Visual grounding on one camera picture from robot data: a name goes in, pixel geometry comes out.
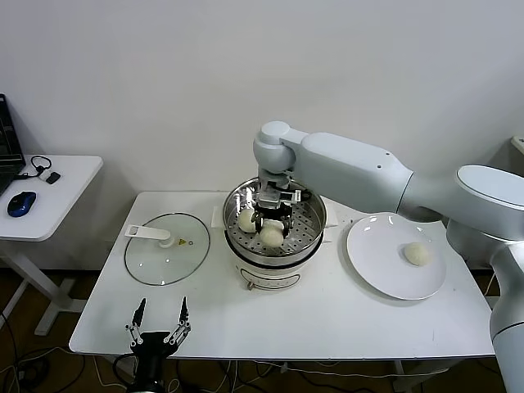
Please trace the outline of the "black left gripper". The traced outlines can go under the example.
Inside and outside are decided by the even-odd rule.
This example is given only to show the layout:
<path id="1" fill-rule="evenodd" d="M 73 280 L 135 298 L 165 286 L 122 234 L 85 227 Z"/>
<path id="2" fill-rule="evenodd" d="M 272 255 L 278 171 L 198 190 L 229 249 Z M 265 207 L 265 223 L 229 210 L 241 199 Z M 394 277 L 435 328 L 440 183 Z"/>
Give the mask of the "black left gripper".
<path id="1" fill-rule="evenodd" d="M 189 322 L 187 297 L 183 298 L 178 324 L 172 332 L 144 332 L 140 327 L 147 299 L 142 298 L 134 311 L 131 323 L 125 325 L 130 337 L 130 349 L 140 360 L 166 359 L 175 353 L 175 345 L 181 345 L 192 330 Z"/>

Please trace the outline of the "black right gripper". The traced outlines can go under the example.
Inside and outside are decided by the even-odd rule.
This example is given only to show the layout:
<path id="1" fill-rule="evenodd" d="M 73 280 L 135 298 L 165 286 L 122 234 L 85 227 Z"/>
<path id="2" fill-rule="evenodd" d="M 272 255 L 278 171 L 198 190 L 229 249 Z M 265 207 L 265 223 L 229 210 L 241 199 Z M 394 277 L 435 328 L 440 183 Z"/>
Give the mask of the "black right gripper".
<path id="1" fill-rule="evenodd" d="M 251 222 L 255 227 L 255 231 L 260 233 L 263 228 L 264 219 L 280 221 L 282 223 L 282 237 L 286 239 L 294 225 L 291 216 L 292 207 L 286 204 L 281 204 L 278 208 L 268 208 L 256 204 L 255 212 L 251 216 Z"/>

